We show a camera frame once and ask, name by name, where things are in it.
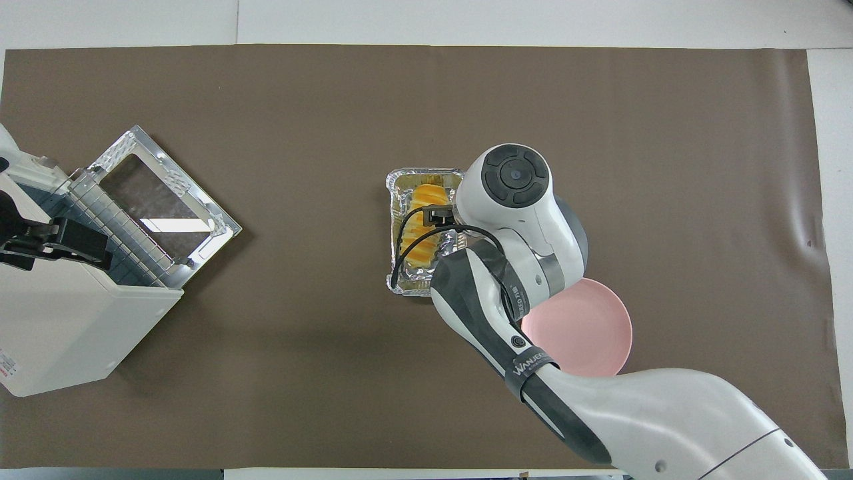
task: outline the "aluminum foil tray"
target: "aluminum foil tray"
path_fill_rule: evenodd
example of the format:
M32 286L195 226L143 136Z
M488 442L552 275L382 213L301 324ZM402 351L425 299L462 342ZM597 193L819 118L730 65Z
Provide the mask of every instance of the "aluminum foil tray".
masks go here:
M391 193L391 269L396 262L394 242L403 217L409 212L412 192L421 184L435 184L444 187L448 200L452 203L456 188L462 181L464 172L458 168L400 168L388 173L385 185ZM427 268L412 267L406 263L400 271L397 287L391 288L391 274L386 276L386 285L392 292L403 296L429 296L429 284L438 258L464 249L467 238L463 233L447 231L440 234L438 251Z

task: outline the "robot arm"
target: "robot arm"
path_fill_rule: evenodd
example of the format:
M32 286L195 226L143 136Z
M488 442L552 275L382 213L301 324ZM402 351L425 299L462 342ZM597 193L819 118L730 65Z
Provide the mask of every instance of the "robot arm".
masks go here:
M560 371L515 322L583 276L585 235L560 208L535 150L505 144L456 192L460 220L492 232L444 257L431 282L444 321L581 457L645 479L825 479L779 427L713 375L660 369L614 378Z

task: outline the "wire rack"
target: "wire rack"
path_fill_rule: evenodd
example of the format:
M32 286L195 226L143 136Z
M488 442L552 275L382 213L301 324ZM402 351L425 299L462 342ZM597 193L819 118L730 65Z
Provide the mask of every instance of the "wire rack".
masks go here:
M146 234L88 171L77 171L54 192L21 188L51 217L66 217L107 235L107 250L113 254L107 274L116 284L165 288L163 276L181 263ZM64 190L66 194L56 193Z

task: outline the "black clamp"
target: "black clamp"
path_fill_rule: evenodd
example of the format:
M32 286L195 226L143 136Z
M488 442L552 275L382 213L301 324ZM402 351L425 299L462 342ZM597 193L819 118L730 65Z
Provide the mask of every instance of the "black clamp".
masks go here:
M15 200L0 190L0 263L32 270L35 259L73 260L108 270L113 254L107 236L73 220L26 220Z
M456 223L453 218L452 205L425 205L422 211L424 213L424 226L445 226Z

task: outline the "yellow food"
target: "yellow food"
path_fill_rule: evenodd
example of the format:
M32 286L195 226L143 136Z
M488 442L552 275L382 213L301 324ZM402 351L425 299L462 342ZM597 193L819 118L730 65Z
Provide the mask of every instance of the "yellow food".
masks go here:
M426 205L447 205L447 193L444 191L444 187L433 184L418 185L412 193L412 203L409 205L409 211L411 212L418 207ZM406 229L403 231L401 251L406 250L414 240L432 230L432 228L431 225L424 226L423 212L412 215L412 218L406 223ZM406 255L406 262L411 266L429 266L432 263L432 258L435 256L437 248L438 234L428 237L415 245L412 251Z

